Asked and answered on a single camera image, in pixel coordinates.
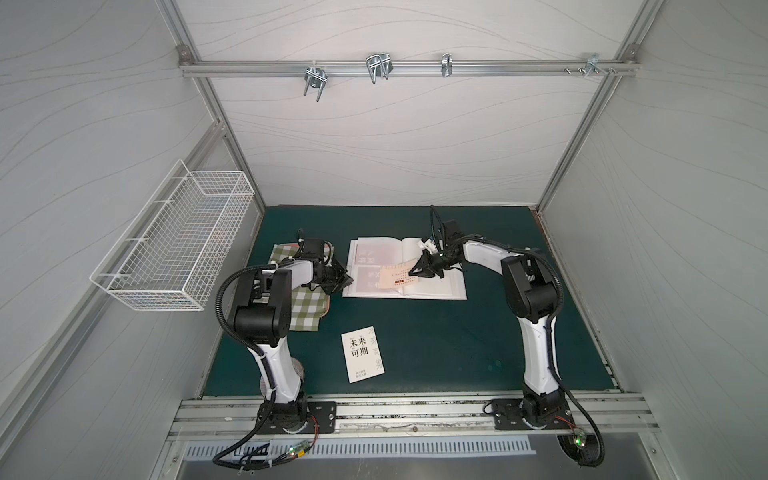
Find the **orange photo card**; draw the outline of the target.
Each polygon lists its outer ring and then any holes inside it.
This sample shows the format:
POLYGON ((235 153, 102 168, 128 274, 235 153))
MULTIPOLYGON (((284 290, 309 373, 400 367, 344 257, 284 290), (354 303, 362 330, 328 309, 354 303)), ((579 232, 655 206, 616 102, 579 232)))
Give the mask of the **orange photo card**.
POLYGON ((360 295, 380 294, 380 266, 357 266, 354 275, 355 292, 360 295))

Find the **white photo album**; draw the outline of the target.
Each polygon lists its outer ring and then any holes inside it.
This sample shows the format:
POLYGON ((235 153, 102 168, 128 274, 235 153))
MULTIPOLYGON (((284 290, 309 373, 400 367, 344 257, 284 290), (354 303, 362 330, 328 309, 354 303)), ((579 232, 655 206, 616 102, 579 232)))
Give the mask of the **white photo album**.
POLYGON ((361 237, 350 242, 347 273, 353 282, 344 288, 347 298, 466 300, 464 275, 452 269, 443 277, 412 276, 421 258, 418 238, 361 237))

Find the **white photo card black text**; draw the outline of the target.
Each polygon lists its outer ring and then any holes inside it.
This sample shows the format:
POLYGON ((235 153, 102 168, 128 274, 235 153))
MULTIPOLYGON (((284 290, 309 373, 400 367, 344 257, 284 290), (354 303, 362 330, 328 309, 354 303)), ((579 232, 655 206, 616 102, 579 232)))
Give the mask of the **white photo card black text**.
POLYGON ((373 326, 343 333, 341 342, 350 383, 357 383, 385 373, 373 326))

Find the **red photo card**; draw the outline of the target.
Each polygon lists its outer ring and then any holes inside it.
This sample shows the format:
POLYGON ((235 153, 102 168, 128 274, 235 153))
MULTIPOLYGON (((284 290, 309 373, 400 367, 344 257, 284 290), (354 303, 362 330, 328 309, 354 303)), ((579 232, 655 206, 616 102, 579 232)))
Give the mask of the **red photo card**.
POLYGON ((368 242, 356 243, 356 265, 395 265, 401 260, 401 247, 394 243, 368 242))

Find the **pale pink photo card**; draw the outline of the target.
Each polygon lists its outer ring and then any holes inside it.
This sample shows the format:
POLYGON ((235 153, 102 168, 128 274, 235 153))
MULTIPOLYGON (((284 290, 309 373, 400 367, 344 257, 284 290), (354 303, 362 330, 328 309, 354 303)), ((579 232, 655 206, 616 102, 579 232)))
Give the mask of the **pale pink photo card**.
POLYGON ((414 259, 397 265, 382 266, 379 280, 380 288, 392 290, 416 283, 418 278, 410 274, 416 262, 417 260, 414 259))

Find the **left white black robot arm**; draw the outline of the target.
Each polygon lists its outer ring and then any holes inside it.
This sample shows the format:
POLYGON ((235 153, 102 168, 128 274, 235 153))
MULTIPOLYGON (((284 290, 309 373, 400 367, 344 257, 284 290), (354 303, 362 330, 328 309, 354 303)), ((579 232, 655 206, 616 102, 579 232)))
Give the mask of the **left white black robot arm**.
POLYGON ((237 282, 230 325, 247 341, 261 374, 259 388, 269 404, 258 417, 285 430, 297 430, 309 414, 303 367, 289 350, 292 296, 301 287, 318 287, 332 295, 352 284, 334 257, 330 242, 299 238, 298 251, 264 269, 243 274, 237 282))

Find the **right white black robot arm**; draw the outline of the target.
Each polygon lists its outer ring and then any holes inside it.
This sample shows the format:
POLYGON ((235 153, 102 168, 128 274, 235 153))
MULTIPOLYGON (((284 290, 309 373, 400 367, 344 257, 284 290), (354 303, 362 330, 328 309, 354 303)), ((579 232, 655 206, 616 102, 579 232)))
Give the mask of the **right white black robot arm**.
POLYGON ((444 222, 430 211, 430 235, 408 275, 442 278, 465 263, 482 266, 502 278, 506 303, 518 319, 525 357, 519 412, 532 429, 542 429, 567 408, 558 373, 555 323, 563 308, 559 274, 534 249, 512 247, 478 234, 464 234, 458 223, 444 222))

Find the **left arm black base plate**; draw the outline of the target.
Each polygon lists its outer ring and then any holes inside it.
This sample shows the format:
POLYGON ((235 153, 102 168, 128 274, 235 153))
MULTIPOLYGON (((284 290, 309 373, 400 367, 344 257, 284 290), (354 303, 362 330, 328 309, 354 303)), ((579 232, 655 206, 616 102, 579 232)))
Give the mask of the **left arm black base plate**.
POLYGON ((298 435, 333 433, 337 403, 333 401, 294 401, 275 403, 268 411, 261 406, 257 414, 258 435, 298 435))

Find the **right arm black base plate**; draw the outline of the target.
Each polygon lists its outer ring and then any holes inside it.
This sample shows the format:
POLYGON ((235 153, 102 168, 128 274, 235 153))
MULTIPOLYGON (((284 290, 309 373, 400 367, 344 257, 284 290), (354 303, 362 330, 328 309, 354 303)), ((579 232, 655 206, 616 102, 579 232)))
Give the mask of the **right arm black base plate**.
POLYGON ((491 400, 489 406, 496 430, 570 430, 573 427, 571 411, 562 401, 502 398, 491 400))

